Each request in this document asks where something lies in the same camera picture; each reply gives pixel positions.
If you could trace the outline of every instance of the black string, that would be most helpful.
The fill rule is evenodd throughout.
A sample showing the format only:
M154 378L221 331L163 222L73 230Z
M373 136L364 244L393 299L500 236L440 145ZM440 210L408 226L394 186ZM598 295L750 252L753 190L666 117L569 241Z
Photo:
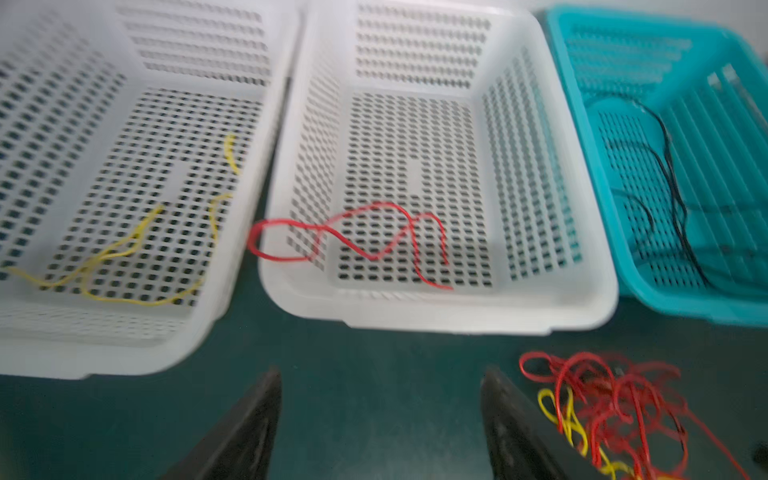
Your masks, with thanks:
M630 102L636 105L641 110L643 110L644 112L649 114L651 117L653 117L654 120L656 120L656 122L659 124L659 127L661 128L662 134L664 135L664 159L663 160L661 156L649 144L644 144L641 142L629 142L629 141L607 143L607 146L613 149L634 147L634 148L642 148L646 151L649 151L654 156L661 174L664 176L664 179L667 181L667 186L669 187L669 191L670 191L670 213L672 216L672 226L675 230L675 235L677 236L677 239L680 242L680 245L682 247L682 252L680 252L679 250L673 250L673 251L667 251L667 252L643 253L641 254L643 259L637 261L636 265L639 266L639 265L642 265L643 263L648 263L658 258L680 257L682 254L682 257L685 260L688 260L691 263L691 265L694 267L694 269L697 271L699 277L702 279L705 286L708 286L709 288L713 290L717 290L728 296L764 300L766 298L766 295L768 295L768 283L756 282L754 280L734 276L731 273L723 272L722 270L719 270L717 268L701 263L697 255L697 251L702 253L705 250L708 250L710 252L719 253L724 256L738 255L741 257L749 257L753 259L754 258L768 259L768 253L764 253L759 250L743 249L743 248L731 247L727 245L719 245L715 247L704 247L703 249L702 248L694 249L691 246L690 241L688 240L687 221L688 221L688 210L695 210L704 214L734 214L734 213L739 213L739 212L748 211L748 210L768 210L768 202L735 203L735 204L728 204L728 205L695 205L695 204L685 203L683 201L682 195L680 194L680 187L677 183L677 178L675 176L674 161L672 158L672 152L670 147L671 136L669 134L669 131L667 130L667 126L664 124L664 121L661 119L659 114L651 110L645 104L640 103L636 98L632 98L624 94L606 94L606 93L596 94L595 96L590 98L588 101L586 101L584 103L584 106L589 107L592 104L596 103L597 101L600 101L606 98L620 98L622 100L625 100L627 102ZM614 193L614 195L616 194L621 195L623 197L626 197L629 200L632 200L636 204L640 205L648 217L647 234L641 240L637 240L635 242L633 249L631 249L631 251L634 253L635 251L637 251L637 249L642 243L646 242L653 236L656 230L655 228L656 222L654 220L653 214L650 211L650 208L648 208L648 206L639 197L636 197L633 194L629 194L628 192L625 192L623 190L612 190L612 192ZM760 296L755 296L755 295L749 295L749 294L745 295L742 293L729 292L719 287L715 283L713 283L713 281L707 275L707 272L713 276L720 276L723 278L727 278L732 283L735 283L735 284L740 284L742 286L748 286L750 288L763 290L765 294Z

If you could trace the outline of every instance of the black wire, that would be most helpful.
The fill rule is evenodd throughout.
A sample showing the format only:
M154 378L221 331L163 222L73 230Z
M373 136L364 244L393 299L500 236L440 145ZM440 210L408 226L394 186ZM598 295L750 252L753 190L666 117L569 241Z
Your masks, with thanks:
M595 103L596 101L600 101L605 98L620 98L632 104L635 104L641 110L645 111L647 114L653 117L654 120L656 120L656 122L659 124L662 134L664 135L664 160L663 161L659 156L659 154L649 144L643 144L641 142L614 142L614 145L611 145L611 142L608 142L608 147L612 147L612 148L616 148L616 146L639 147L639 148L648 150L653 154L654 158L657 161L658 167L662 175L664 176L664 179L667 181L667 186L669 187L669 190L670 190L670 212L672 216L672 226L675 230L677 239L680 241L680 245L683 248L682 253L686 257L686 259L691 263L694 269L697 271L697 273L699 274L699 277L704 282L704 285L728 296L734 296L739 298L760 298L764 300L766 298L765 295L753 296L753 295L743 295L741 293L728 292L727 290L724 290L720 286L713 283L713 281L705 273L705 270L708 271L711 275L727 278L731 280L731 282L733 283L761 289L761 290L764 290L766 294L768 294L768 284L755 282L754 280L749 280L749 279L744 279L742 277L734 276L731 273L723 272L722 270L718 270L717 268L708 266L706 264L702 264L699 261L698 256L694 251L694 248L691 246L690 241L688 240L687 221L688 221L689 208L691 210L697 210L703 213L721 213L721 214L729 213L730 214L730 213L736 213L736 212L745 211L745 210L768 210L768 203L730 204L730 205L720 205L720 206L686 204L683 201L682 195L680 194L680 187L677 183L677 178L674 172L674 161L672 158L672 152L670 148L671 136L669 134L669 131L667 130L667 126L664 124L664 121L661 119L659 114L651 110L645 104L639 102L636 98L633 98L625 94L599 93L599 94L596 94L594 97L592 97L589 101L586 101L584 103L584 106L588 107L593 103ZM623 190L613 190L614 194L618 194L619 192L621 192L620 193L621 195L627 198L630 198L632 201L635 201L636 203L642 206L643 210L645 210L646 212L646 215L648 215L649 231L651 231L651 228L655 230L655 222L653 220L653 215L650 209L647 207L647 205L645 205L645 203L643 203L643 201L639 197L626 193ZM678 210L681 210L680 219L678 219ZM640 242L636 242L635 248L639 247L639 245L640 245ZM746 256L748 257L761 257L763 255L766 255L765 253L760 252L759 250L739 249L739 248L733 248L730 246L722 246L722 245L716 246L716 247L705 247L705 248L709 250L715 249L718 253L721 253L721 254L733 254L733 253L741 252L742 254L746 254ZM636 265L641 265L643 263L652 261L652 259L655 257L656 258L668 257L670 256L671 253L673 254L671 256L680 255L680 251L677 251L677 250L675 250L674 252L666 252L666 253L651 253L651 254L646 253L642 255L645 258L643 258L639 263L636 262Z

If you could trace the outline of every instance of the white plastic basket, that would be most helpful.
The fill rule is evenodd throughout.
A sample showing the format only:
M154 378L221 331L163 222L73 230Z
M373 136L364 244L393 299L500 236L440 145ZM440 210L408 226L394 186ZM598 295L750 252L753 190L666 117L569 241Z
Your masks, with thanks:
M0 265L56 280L167 202L142 249L81 283L0 270L0 373L141 374L227 308L298 36L290 2L22 0L0 17ZM237 176L223 141L237 136ZM214 249L211 199L218 210Z
M371 262L326 236L313 264L262 261L273 300L350 326L546 333L602 324L617 281L568 104L539 24L470 5L311 5L267 217L322 223L373 201L422 223L421 283L403 239ZM403 225L389 211L337 227L364 250ZM307 254L313 235L266 230L262 249Z

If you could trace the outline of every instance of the red cable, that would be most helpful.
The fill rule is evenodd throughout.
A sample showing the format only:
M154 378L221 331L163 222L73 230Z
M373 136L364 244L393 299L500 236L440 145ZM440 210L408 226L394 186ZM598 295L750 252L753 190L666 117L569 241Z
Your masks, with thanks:
M367 253L366 251L360 249L360 247L358 247L352 241L344 237L338 230L330 226L333 223L341 220L342 218L353 217L367 210L378 210L378 209L384 209L384 208L392 208L399 211L401 214L403 214L406 217L406 219L408 220L408 224L402 227L398 231L398 233L392 238L392 241L390 241L387 244L384 250L381 250L376 254ZM296 220L291 220L290 218L275 218L275 219L260 220L259 222L256 222L250 229L247 247L248 247L248 250L250 250L251 253L253 253L257 257L263 258L265 260L271 260L273 262L311 262L320 253L320 242L323 238L323 234L330 233L334 237L338 238L342 243L344 243L349 248L351 248L355 253L357 253L361 257L364 257L371 261L377 261L377 260L381 260L383 257L390 254L395 249L400 239L404 237L406 234L410 233L411 242L413 245L413 266L414 266L414 270L416 271L416 275L419 276L419 279L421 279L421 281L426 283L427 285L433 286L435 288L439 288L441 290L453 290L452 286L438 285L437 283L427 280L422 274L421 267L419 266L419 242L416 239L416 232L415 232L414 225L415 225L415 222L423 218L430 218L434 220L438 224L438 227L440 227L440 249L442 251L442 261L445 265L448 265L449 264L448 253L445 245L446 243L445 228L443 227L440 219L437 218L435 214L431 214L431 213L419 214L419 215L416 215L415 217L411 217L411 214L409 214L405 208L400 207L398 204L393 204L391 202L375 202L369 205L365 205L363 207L356 208L354 210L348 210L346 212L337 214L329 218L328 220L326 220L325 223L304 223ZM259 240L259 237L261 237L261 233L263 232L263 230L266 227L274 227L276 225L288 225L291 227L302 228L304 230L315 230L317 233L315 234L315 239L312 245L312 252L309 255L306 255L305 257L276 257L274 255L269 255L268 253L264 253L261 250L259 250L259 248L256 245L257 245L257 241Z
M550 374L528 371L525 366L532 360L543 360ZM621 367L615 369L616 376L609 363ZM571 388L574 399L581 403L577 417L585 421L585 430L589 432L591 462L595 467L599 468L602 463L599 448L605 446L613 453L629 455L637 478L680 478L688 463L688 433L680 418L688 417L725 454L739 473L746 480L750 479L726 446L688 409L685 398L667 385L670 380L680 378L680 370L675 366L663 362L633 365L617 354L598 356L587 352L576 353L568 359L544 352L528 352L520 357L519 366L527 379L554 383L555 414L561 432L564 421L562 386ZM675 430L664 425L667 417L674 423ZM654 433L661 433L682 446L682 459L672 473L662 472L651 462L648 438Z

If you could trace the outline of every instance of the green table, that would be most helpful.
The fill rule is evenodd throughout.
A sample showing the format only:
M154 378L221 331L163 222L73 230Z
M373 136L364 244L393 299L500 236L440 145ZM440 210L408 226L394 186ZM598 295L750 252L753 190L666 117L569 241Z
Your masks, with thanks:
M480 379L498 364L532 397L535 386L517 371L517 358L530 349L614 349L678 365L692 410L753 479L768 478L750 461L754 444L768 439L767 346L768 329L663 317L632 301L588 333L354 330L284 313L246 255L229 312L166 372L82 381L0 376L0 478L154 478L275 365L284 399L272 480L490 480ZM738 478L695 426L690 431L690 478ZM674 443L665 445L678 455Z

